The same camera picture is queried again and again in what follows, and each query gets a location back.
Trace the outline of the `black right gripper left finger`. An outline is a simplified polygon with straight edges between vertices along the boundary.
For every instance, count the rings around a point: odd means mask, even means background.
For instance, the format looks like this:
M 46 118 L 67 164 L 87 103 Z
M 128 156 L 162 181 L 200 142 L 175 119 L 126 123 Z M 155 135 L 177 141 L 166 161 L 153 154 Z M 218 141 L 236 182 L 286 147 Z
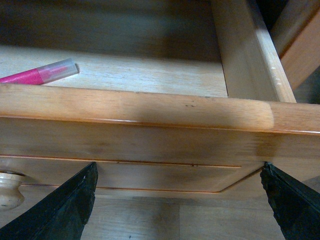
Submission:
M 98 169 L 91 162 L 0 229 L 2 240 L 79 240 L 95 203 Z

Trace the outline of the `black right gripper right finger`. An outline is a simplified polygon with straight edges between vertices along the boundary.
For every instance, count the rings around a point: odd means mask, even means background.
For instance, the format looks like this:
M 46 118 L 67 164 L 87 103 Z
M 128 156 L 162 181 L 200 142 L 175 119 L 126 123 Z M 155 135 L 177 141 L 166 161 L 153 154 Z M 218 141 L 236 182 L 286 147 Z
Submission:
M 320 194 L 266 162 L 260 173 L 273 216 L 286 240 L 320 238 Z

